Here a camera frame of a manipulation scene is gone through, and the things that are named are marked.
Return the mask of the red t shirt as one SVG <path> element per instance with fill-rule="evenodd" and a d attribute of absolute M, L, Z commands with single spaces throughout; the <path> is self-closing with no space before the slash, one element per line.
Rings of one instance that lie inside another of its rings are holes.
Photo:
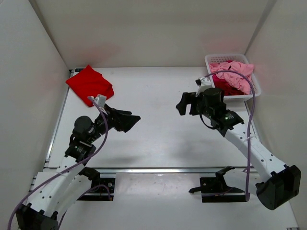
<path fill-rule="evenodd" d="M 66 84 L 88 107 L 93 107 L 93 103 L 88 99 L 89 96 L 95 98 L 100 94 L 106 99 L 114 96 L 113 85 L 90 65 L 66 80 Z"/>

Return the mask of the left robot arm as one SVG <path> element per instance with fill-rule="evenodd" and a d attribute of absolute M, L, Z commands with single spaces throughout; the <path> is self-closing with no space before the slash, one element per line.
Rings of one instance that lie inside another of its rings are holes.
<path fill-rule="evenodd" d="M 32 190 L 27 204 L 15 212 L 21 230 L 58 230 L 72 204 L 84 194 L 101 187 L 100 173 L 87 167 L 88 161 L 99 152 L 93 143 L 109 130 L 128 132 L 140 116 L 105 105 L 92 121 L 80 116 L 74 122 L 69 147 L 54 176 Z"/>

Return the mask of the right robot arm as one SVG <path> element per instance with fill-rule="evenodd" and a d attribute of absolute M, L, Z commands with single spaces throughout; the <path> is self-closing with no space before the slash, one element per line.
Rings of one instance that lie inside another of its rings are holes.
<path fill-rule="evenodd" d="M 203 92 L 185 92 L 176 109 L 180 115 L 186 114 L 190 105 L 190 115 L 199 115 L 210 120 L 211 130 L 218 131 L 232 143 L 259 174 L 255 179 L 248 175 L 250 169 L 241 171 L 227 166 L 215 174 L 214 185 L 217 193 L 239 189 L 245 194 L 253 194 L 269 210 L 275 210 L 299 193 L 301 171 L 296 165 L 288 166 L 276 158 L 259 140 L 251 135 L 244 120 L 234 111 L 227 109 L 224 92 L 218 88 L 208 88 Z"/>

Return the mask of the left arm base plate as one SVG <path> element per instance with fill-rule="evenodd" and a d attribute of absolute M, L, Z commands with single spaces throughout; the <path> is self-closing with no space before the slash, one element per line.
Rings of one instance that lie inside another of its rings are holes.
<path fill-rule="evenodd" d="M 90 190 L 78 201 L 113 201 L 115 192 L 115 174 L 100 174 L 100 178 L 92 181 Z"/>

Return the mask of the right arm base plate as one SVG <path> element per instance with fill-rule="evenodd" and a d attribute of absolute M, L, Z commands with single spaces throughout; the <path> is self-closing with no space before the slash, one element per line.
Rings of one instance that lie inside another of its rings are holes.
<path fill-rule="evenodd" d="M 246 201 L 243 190 L 229 187 L 216 177 L 201 177 L 202 203 L 242 203 Z"/>

